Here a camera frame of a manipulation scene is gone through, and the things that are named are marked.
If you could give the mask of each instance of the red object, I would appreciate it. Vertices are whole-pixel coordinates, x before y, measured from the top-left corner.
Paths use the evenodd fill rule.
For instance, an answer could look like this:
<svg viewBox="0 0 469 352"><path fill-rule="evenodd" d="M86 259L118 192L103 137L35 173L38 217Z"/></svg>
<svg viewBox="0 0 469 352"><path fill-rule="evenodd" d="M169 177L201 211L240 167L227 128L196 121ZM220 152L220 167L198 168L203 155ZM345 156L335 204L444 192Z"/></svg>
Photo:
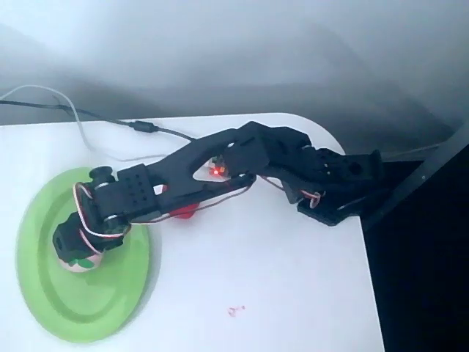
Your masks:
<svg viewBox="0 0 469 352"><path fill-rule="evenodd" d="M163 192L168 189L167 185L163 186ZM192 215L196 212L196 209L199 207L200 203L191 204L187 207L183 207L177 210L173 210L169 212L169 215L174 216L178 219L189 219Z"/></svg>

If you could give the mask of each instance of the black cable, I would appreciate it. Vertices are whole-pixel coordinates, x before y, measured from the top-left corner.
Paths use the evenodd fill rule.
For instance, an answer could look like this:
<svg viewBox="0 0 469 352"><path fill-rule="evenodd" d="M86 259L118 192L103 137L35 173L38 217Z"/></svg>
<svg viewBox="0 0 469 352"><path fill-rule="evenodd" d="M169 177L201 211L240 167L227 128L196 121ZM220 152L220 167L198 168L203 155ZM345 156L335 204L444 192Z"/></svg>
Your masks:
<svg viewBox="0 0 469 352"><path fill-rule="evenodd" d="M160 128L159 131L163 132L163 133L172 134L173 136L178 136L178 137L187 139L188 141L195 141L196 140L195 138L190 137L187 134L183 134L181 132L173 131L173 130L170 130L168 128L163 128L163 127L159 127L159 128Z"/></svg>
<svg viewBox="0 0 469 352"><path fill-rule="evenodd" d="M65 111L66 113L68 113L69 115L70 115L70 113L73 112L72 108L70 108L67 105L62 105L60 103L55 104L55 105L51 105L51 104L24 103L22 101L13 101L13 100L0 100L0 104L15 105L15 106L26 106L26 107L29 107L29 108L39 108L39 109L62 110L62 111ZM178 136L178 137L187 139L190 142L195 140L195 138L190 137L186 134L183 134L183 133L180 133L180 132L177 132L177 131L173 131L173 130L170 130L168 128L158 127L157 125L155 125L151 122L147 122L147 121L136 120L136 121L133 121L133 122L125 122L125 121L121 121L121 120L111 120L111 119L108 119L104 116L98 115L94 112L90 112L90 111L83 110L83 109L76 109L76 111L80 114L85 114L85 115L94 117L97 120L106 121L106 122L109 122L109 123L113 123L115 125L122 125L122 126L131 127L135 131L138 131L138 132L145 132L145 133L163 132L163 133L167 133L167 134L172 134L173 136Z"/></svg>

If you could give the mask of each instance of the white table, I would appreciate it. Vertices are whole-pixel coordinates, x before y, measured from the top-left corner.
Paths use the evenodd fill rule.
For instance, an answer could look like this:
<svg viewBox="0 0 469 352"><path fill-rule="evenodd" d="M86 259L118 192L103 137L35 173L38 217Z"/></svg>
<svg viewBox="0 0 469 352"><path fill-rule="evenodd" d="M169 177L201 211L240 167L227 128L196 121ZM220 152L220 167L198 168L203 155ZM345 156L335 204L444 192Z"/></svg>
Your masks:
<svg viewBox="0 0 469 352"><path fill-rule="evenodd" d="M291 114L154 122L203 136L250 120L288 125L306 132L315 147L343 153L326 130ZM95 146L120 158L170 153L185 143L105 122L86 122L84 127ZM60 172L135 163L89 152L74 123L2 126L0 151L2 351L35 351L39 346L60 352L76 351L77 346L99 352L383 351L359 218L327 227L297 213L282 192L262 180L191 220L171 219L152 228L156 255L149 290L123 330L89 345L51 336L29 313L16 278L15 239L23 212ZM245 309L236 318L228 314L230 307L241 306Z"/></svg>

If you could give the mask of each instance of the gray wall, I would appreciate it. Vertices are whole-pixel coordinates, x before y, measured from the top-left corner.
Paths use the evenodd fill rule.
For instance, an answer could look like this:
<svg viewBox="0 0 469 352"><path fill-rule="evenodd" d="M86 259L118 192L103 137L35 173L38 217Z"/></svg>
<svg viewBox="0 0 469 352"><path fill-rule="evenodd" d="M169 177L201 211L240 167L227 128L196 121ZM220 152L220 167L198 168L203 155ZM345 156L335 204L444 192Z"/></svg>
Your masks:
<svg viewBox="0 0 469 352"><path fill-rule="evenodd" d="M112 117L285 111L349 152L440 142L466 120L463 0L2 2L1 88L47 84Z"/></svg>

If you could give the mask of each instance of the white cable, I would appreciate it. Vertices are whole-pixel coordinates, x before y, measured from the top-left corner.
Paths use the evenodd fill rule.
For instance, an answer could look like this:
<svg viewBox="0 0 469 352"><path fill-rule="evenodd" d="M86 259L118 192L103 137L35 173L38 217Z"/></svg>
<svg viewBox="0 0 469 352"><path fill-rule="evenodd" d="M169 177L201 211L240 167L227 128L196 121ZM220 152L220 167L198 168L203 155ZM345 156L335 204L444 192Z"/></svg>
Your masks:
<svg viewBox="0 0 469 352"><path fill-rule="evenodd" d="M147 156L140 156L138 158L129 158L129 159L121 159L121 158L116 158L112 155L109 155L108 153L102 151L102 150L98 150L96 149L95 147L93 147L91 145L91 143L89 143L89 140L87 139L86 137L86 134L85 134L85 131L83 129L83 125L81 124L81 121L80 121L80 118L78 117L78 113L76 112L76 109L75 109L75 105L73 105L71 99L68 98L68 96L66 96L64 93L62 92L59 92L58 90L55 90L55 89L52 89L52 88L49 88L49 87L43 87L43 86L37 86L36 84L25 84L23 86L19 86L19 87L16 87L12 90L10 90L8 93L6 94L3 94L2 96L0 96L0 100L3 100L5 99L6 97L10 96L11 94L17 92L18 90L20 89L23 89L23 88L38 88L38 89L44 89L44 90L48 90L49 92L52 92L52 93L55 93L57 95L60 95L61 97L63 97L67 103L70 105L70 108L72 109L73 111L73 115L75 116L75 120L78 124L78 129L80 131L80 134L81 134L81 138L83 139L83 143L85 144L85 146L92 152L94 153L98 153L98 154L101 154L101 155L104 155L108 158L111 158L115 161L138 161L138 160L143 160L143 159L148 159L148 158L164 158L167 156L167 154L154 154L154 155L147 155Z"/></svg>
<svg viewBox="0 0 469 352"><path fill-rule="evenodd" d="M83 216L83 211L81 210L81 204L80 204L80 201L78 200L78 195L76 193L77 187L84 190L85 194L88 198L92 198L92 197L89 194L89 192L86 190L86 188L81 183L76 183L75 185L73 185L73 199L75 200L76 209L78 211L78 216L80 216L81 224L83 225L84 229L88 233L90 233L94 236L97 236L97 237L102 237L102 238L118 238L118 237L121 237L121 236L125 235L128 232L128 231L126 231L126 232L122 232L122 233L113 233L113 234L108 235L108 234L104 234L104 233L97 233L97 232L91 231L88 228L88 226L86 225L85 218Z"/></svg>
<svg viewBox="0 0 469 352"><path fill-rule="evenodd" d="M83 233L83 231L81 230L78 230L78 232L80 233L80 236L81 236L81 239L83 240L83 242L88 246L88 248L90 248L95 254L102 254L100 251L98 251L89 241L88 241L88 238L86 238L85 234Z"/></svg>

